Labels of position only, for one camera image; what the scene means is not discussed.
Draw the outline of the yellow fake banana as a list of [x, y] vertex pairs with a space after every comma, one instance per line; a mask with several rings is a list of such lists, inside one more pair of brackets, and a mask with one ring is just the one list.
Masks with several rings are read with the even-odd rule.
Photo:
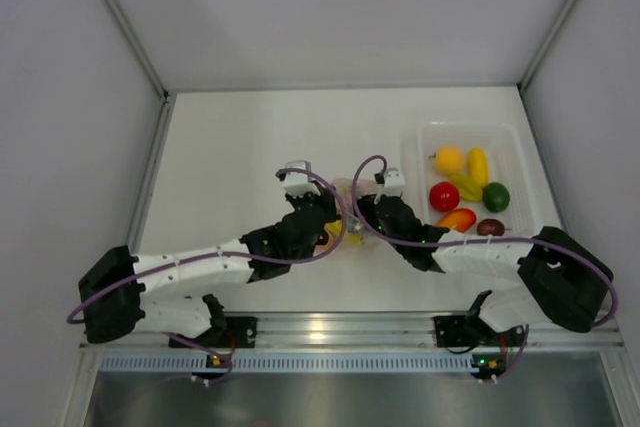
[[[337, 242], [338, 237], [340, 236], [340, 232], [342, 231], [342, 221], [338, 220], [325, 225], [325, 232], [328, 235], [327, 246], [331, 246]], [[359, 233], [353, 233], [347, 230], [342, 237], [342, 243], [346, 243], [347, 245], [359, 245], [362, 243], [362, 236]]]

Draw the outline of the clear zip top bag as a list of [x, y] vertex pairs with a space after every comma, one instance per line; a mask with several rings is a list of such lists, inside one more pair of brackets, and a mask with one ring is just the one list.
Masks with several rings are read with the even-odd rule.
[[[347, 209], [347, 214], [346, 218], [344, 220], [341, 220], [343, 227], [337, 242], [331, 246], [327, 246], [328, 235], [326, 234], [327, 242], [324, 245], [318, 245], [315, 248], [315, 254], [319, 255], [320, 253], [330, 250], [334, 246], [336, 246], [337, 251], [363, 251], [368, 248], [376, 247], [380, 239], [373, 235], [369, 230], [367, 230], [356, 216], [352, 201], [353, 179], [344, 177], [335, 178], [331, 181], [331, 185], [334, 187], [336, 193], [342, 199]], [[342, 237], [347, 230], [353, 233], [359, 233], [362, 236], [362, 243], [355, 246], [342, 243]]]

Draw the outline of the red fake apple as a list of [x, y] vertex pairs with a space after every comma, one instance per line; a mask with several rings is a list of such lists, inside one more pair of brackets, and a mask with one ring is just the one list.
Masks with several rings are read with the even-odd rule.
[[454, 210], [459, 203], [459, 191], [450, 182], [439, 182], [429, 191], [429, 204], [437, 212], [444, 213]]

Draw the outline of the orange fake mango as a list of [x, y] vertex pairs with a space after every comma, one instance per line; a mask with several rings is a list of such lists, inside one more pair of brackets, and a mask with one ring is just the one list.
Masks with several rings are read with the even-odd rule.
[[477, 216], [474, 211], [468, 208], [458, 208], [446, 213], [437, 222], [436, 226], [464, 233], [473, 227], [476, 222]]

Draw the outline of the orange yellow fake peach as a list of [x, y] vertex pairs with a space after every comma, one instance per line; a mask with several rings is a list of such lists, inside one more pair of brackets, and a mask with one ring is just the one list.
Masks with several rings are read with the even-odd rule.
[[466, 157], [458, 147], [443, 146], [435, 152], [432, 165], [437, 174], [449, 176], [465, 169]]

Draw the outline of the yellow fake starfruit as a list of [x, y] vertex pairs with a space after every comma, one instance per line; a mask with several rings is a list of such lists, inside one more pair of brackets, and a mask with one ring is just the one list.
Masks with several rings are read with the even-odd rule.
[[483, 189], [470, 176], [462, 173], [454, 173], [448, 177], [448, 182], [456, 187], [462, 200], [466, 202], [482, 201]]

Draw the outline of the dark purple fake plum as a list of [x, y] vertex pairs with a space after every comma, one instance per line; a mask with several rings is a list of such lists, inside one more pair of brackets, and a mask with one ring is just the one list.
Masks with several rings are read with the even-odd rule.
[[500, 220], [487, 218], [477, 224], [476, 232], [481, 236], [503, 236], [506, 227]]

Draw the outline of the yellow fake corn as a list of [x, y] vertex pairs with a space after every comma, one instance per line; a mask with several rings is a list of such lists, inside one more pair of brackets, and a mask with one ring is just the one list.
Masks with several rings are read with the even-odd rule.
[[489, 167], [485, 152], [477, 147], [473, 147], [468, 154], [469, 176], [481, 187], [484, 188], [489, 183]]

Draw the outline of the green fake lime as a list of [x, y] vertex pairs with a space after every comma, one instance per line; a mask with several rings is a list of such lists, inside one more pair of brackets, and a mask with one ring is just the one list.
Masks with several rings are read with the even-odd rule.
[[482, 202], [489, 212], [501, 213], [509, 207], [511, 195], [502, 183], [490, 182], [483, 189]]

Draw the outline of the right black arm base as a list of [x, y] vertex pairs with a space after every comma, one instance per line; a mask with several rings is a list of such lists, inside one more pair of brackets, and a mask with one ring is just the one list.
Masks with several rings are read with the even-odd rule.
[[497, 332], [479, 318], [467, 315], [436, 316], [433, 322], [440, 348], [519, 347], [524, 337], [522, 326]]

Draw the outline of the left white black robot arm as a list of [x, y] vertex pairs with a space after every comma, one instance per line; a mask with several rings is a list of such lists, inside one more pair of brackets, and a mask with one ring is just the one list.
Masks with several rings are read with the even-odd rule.
[[272, 280], [310, 261], [328, 240], [326, 226], [344, 211], [334, 189], [318, 184], [285, 198], [292, 210], [280, 221], [214, 247], [164, 255], [133, 254], [126, 245], [109, 249], [80, 279], [81, 304], [72, 319], [91, 344], [132, 333], [219, 344], [228, 324], [216, 288]]

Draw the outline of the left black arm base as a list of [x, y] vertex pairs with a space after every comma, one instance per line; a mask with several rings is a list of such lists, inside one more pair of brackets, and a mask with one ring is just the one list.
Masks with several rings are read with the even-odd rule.
[[258, 319], [254, 316], [225, 316], [215, 320], [213, 326], [188, 342], [212, 350], [227, 349], [232, 346], [253, 349], [257, 335]]

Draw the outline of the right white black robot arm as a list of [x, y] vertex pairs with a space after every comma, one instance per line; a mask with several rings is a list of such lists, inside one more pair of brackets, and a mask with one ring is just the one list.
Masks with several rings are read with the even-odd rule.
[[354, 209], [366, 228], [417, 270], [506, 282], [503, 289], [479, 294], [469, 311], [466, 329], [477, 343], [541, 322], [586, 333], [616, 313], [612, 271], [557, 227], [532, 237], [469, 235], [423, 223], [399, 196], [367, 195]]

